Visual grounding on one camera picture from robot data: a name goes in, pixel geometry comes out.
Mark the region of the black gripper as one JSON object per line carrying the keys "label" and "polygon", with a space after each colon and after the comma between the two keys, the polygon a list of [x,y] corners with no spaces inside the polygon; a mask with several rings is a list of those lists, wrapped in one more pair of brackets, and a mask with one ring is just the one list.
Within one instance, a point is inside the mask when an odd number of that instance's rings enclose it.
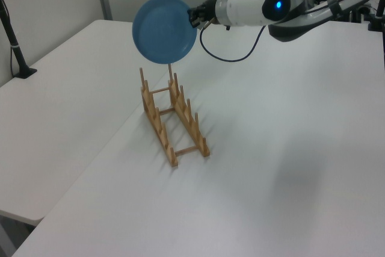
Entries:
{"label": "black gripper", "polygon": [[217,0],[206,0],[198,7],[192,7],[188,9],[188,15],[190,18],[190,24],[193,28],[197,28],[204,22],[214,20],[213,24],[218,25],[218,19],[215,12],[215,5]]}

